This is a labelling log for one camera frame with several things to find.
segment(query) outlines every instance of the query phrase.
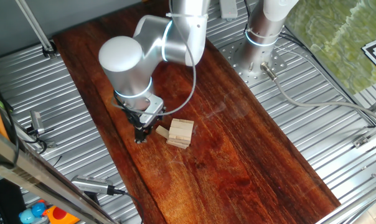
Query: orange object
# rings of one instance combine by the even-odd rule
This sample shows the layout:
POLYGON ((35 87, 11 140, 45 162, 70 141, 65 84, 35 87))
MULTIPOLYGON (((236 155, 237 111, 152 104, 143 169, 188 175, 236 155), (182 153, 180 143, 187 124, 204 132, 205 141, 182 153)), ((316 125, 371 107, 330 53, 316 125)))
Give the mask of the orange object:
POLYGON ((80 221, 80 219, 56 206, 47 209, 44 214, 48 216, 51 224, 75 224, 80 221))

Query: wooden board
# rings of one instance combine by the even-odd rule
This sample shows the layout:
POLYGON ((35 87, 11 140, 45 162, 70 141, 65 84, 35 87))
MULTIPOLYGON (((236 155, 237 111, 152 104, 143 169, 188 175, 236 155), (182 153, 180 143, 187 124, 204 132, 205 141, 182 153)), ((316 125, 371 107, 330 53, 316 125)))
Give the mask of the wooden board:
MULTIPOLYGON (((166 144, 155 132, 134 143, 132 125, 110 103, 98 51, 112 37, 132 36, 142 16, 166 12, 166 2, 140 3, 54 37, 128 191, 144 206, 145 224, 307 224, 333 211, 338 200, 209 41, 193 98, 158 123, 194 121, 190 147, 166 144)), ((172 110, 190 92, 192 69, 161 63, 153 82, 172 110)))

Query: blue object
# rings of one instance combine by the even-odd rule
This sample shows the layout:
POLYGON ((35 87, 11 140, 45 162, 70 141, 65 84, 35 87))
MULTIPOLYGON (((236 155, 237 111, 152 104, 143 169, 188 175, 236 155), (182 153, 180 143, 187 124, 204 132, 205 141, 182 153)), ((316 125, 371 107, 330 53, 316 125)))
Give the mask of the blue object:
POLYGON ((33 215, 32 210, 30 208, 24 210, 19 214, 19 218, 23 224, 31 224, 34 222, 36 217, 33 215))
POLYGON ((45 204, 42 202, 39 202, 32 207, 32 213, 35 217, 41 218, 43 216, 43 213, 45 211, 45 204))

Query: gray wall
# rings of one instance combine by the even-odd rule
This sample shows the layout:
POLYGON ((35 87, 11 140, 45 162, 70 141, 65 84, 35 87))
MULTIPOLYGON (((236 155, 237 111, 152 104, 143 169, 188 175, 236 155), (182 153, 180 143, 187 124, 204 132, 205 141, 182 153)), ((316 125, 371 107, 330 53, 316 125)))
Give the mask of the gray wall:
MULTIPOLYGON (((26 0, 48 37, 140 0, 26 0)), ((0 0, 0 56, 39 40, 14 0, 0 0)))

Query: gray cable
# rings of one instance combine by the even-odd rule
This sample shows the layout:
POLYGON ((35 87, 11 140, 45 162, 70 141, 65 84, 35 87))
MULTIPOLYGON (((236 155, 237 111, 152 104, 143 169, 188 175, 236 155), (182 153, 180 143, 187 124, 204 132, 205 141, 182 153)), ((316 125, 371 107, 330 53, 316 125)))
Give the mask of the gray cable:
MULTIPOLYGON (((299 54, 299 53, 297 53, 297 52, 295 52, 293 49, 289 49, 289 50, 286 50, 287 49, 287 47, 285 47, 285 49, 282 49, 281 48, 281 46, 275 46, 277 49, 280 49, 280 50, 283 50, 283 51, 285 51, 285 52, 287 52, 287 53, 291 53, 291 54, 294 54, 294 55, 297 55, 297 56, 299 56, 299 57, 301 57, 301 58, 303 58, 303 59, 305 59, 308 63, 310 63, 328 82, 329 82, 329 84, 331 84, 332 86, 333 86, 333 84, 331 83, 331 81, 329 80, 329 79, 327 79, 325 76, 324 76, 324 74, 317 68, 317 66, 315 66, 315 64, 313 64, 312 63, 312 61, 310 61, 308 58, 306 58, 306 57, 304 57, 303 55, 301 55, 301 54, 299 54)), ((341 92, 341 91, 339 91, 338 89, 336 89, 342 96, 344 96, 344 94, 341 92)), ((350 105, 356 105, 356 104, 354 104, 353 102, 351 102, 350 101, 350 99, 347 99, 347 100, 349 100, 349 102, 350 103, 348 103, 348 104, 350 104, 350 105)), ((374 118, 376 118, 376 114, 374 113, 374 112, 372 112, 372 111, 370 111, 370 110, 368 110, 368 109, 366 109, 366 108, 363 108, 363 107, 361 107, 361 106, 358 106, 359 108, 361 108, 361 109, 359 109, 358 108, 358 110, 361 110, 366 116, 369 116, 369 115, 371 115, 371 116, 373 116, 374 118)))
POLYGON ((285 91, 282 89, 281 84, 279 83, 278 79, 274 80, 275 85, 278 87, 280 90, 281 94, 292 104, 296 106, 303 106, 303 107, 319 107, 319 106, 330 106, 330 105, 339 105, 339 106, 348 106, 357 110, 361 110, 364 113, 367 113, 374 118, 376 118, 376 114, 368 109, 365 109, 361 106, 355 105, 353 103, 346 103, 346 102, 325 102, 325 103, 299 103, 295 101, 294 99, 290 98, 285 91))
MULTIPOLYGON (((134 109, 131 109, 131 108, 128 108, 129 111, 132 111, 132 112, 135 112, 135 113, 138 113, 138 114, 146 114, 146 115, 153 115, 153 116, 164 116, 164 115, 169 115, 169 114, 173 114, 179 110, 181 110, 181 108, 183 108, 188 102, 189 100, 192 98, 192 96, 194 95, 194 92, 195 92, 195 87, 196 87, 196 68, 195 68, 195 61, 194 61, 194 56, 192 55, 192 52, 190 51, 189 49, 189 46, 188 46, 188 43, 187 41, 185 40, 184 38, 184 35, 182 35, 182 32, 180 30, 180 27, 177 25, 177 23, 175 22, 174 20, 174 16, 173 16, 173 11, 172 11, 172 6, 171 6, 171 0, 169 0, 169 8, 170 8, 170 14, 171 14, 171 20, 173 21, 173 24, 175 25, 178 33, 180 34, 180 37, 183 41, 183 43, 186 45, 187 47, 187 51, 188 51, 188 54, 189 54, 189 57, 190 57, 190 60, 192 62, 192 69, 193 69, 193 82, 192 82, 192 90, 188 96, 188 98, 185 100, 185 102, 183 102, 183 104, 181 104, 179 107, 177 107, 176 109, 172 110, 172 111, 169 111, 169 112, 166 112, 166 113, 148 113, 148 112, 145 112, 145 111, 140 111, 140 110, 134 110, 134 109)), ((111 100, 111 104, 117 108, 120 108, 120 109, 124 109, 123 107, 117 105, 114 103, 114 97, 113 99, 111 100)))

